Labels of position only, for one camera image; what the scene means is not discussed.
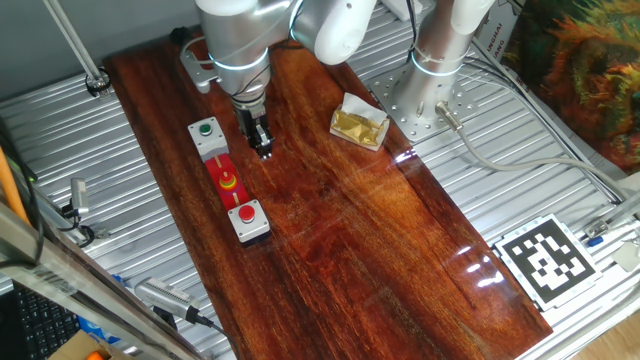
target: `wooden table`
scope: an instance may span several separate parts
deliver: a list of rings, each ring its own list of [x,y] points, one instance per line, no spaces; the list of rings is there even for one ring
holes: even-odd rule
[[[375,104],[348,66],[273,51],[262,162],[228,95],[197,92],[178,50],[157,42],[106,66],[243,359],[509,359],[551,333],[395,125],[378,152],[329,134],[345,91]],[[271,221],[264,243],[241,247],[187,132],[210,116]]]

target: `red button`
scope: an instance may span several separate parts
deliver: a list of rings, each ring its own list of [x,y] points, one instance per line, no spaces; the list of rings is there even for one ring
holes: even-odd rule
[[[238,216],[243,223],[248,224],[256,217],[256,210],[250,205],[245,205],[238,210]]]

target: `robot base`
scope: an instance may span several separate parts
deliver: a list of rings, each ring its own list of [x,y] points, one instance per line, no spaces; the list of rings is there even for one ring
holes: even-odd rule
[[[393,88],[408,66],[411,66],[411,63],[377,76],[371,79],[368,86],[384,111],[395,121],[407,139],[414,144],[442,130],[449,129],[449,125],[439,118],[429,120],[418,118],[414,112],[394,104]],[[478,105],[473,98],[458,83],[453,85],[453,89],[453,104],[450,103],[449,107],[454,111],[454,114],[461,121],[475,115]]]

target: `green button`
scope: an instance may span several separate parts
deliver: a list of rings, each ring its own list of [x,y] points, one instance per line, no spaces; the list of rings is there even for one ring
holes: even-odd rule
[[[211,125],[209,124],[200,125],[200,135],[209,136],[211,135],[212,132],[213,132],[213,129],[211,129]]]

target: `gold-wrapped object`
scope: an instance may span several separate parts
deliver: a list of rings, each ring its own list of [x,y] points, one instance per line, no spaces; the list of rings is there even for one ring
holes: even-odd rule
[[[333,130],[347,136],[357,144],[378,145],[378,135],[384,129],[384,122],[377,124],[360,115],[346,113],[340,108],[334,111],[333,116],[335,117],[335,122],[331,124]]]

